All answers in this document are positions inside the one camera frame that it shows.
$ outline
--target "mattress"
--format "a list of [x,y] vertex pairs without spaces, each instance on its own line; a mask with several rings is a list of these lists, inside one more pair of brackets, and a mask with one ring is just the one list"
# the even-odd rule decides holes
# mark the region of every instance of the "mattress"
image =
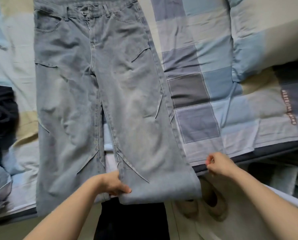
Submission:
[[[139,0],[164,69],[188,162],[206,170],[207,155],[236,162],[298,149],[298,62],[232,82],[232,38],[225,0]],[[39,140],[33,0],[0,0],[0,85],[16,93],[20,124],[4,152],[13,185],[8,215],[35,216]],[[105,150],[112,151],[104,124]],[[107,160],[115,168],[114,158]]]

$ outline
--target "hand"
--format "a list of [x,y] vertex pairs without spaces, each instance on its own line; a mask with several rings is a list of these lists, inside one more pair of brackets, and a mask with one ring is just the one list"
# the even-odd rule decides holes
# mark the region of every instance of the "hand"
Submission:
[[232,177],[235,170],[238,169],[235,163],[227,155],[221,152],[209,154],[206,165],[211,173],[221,174],[226,177]]
[[101,177],[100,187],[99,187],[100,193],[109,193],[111,195],[117,196],[121,193],[131,192],[131,189],[129,188],[129,186],[123,184],[119,180],[118,170],[110,173],[100,174],[98,176]]

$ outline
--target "pillow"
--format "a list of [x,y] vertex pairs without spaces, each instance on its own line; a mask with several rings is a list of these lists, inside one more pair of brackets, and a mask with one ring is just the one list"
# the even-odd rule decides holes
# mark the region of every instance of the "pillow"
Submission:
[[298,59],[298,0],[228,0],[232,79]]

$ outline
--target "person's left hand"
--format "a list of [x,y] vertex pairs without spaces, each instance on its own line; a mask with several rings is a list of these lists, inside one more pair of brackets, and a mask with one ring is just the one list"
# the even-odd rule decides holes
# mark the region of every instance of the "person's left hand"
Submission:
[[117,196],[120,193],[130,193],[131,189],[128,185],[123,184],[119,180],[119,171],[113,171],[110,173],[104,173],[98,175],[101,177],[100,180],[100,191],[101,193],[109,193]]

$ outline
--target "black garment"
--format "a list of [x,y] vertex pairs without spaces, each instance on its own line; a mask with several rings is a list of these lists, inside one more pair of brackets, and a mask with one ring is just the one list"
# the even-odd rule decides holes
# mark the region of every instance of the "black garment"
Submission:
[[0,86],[0,141],[14,132],[19,120],[18,105],[11,87]]
[[118,198],[101,203],[94,240],[169,240],[163,203],[122,205]]

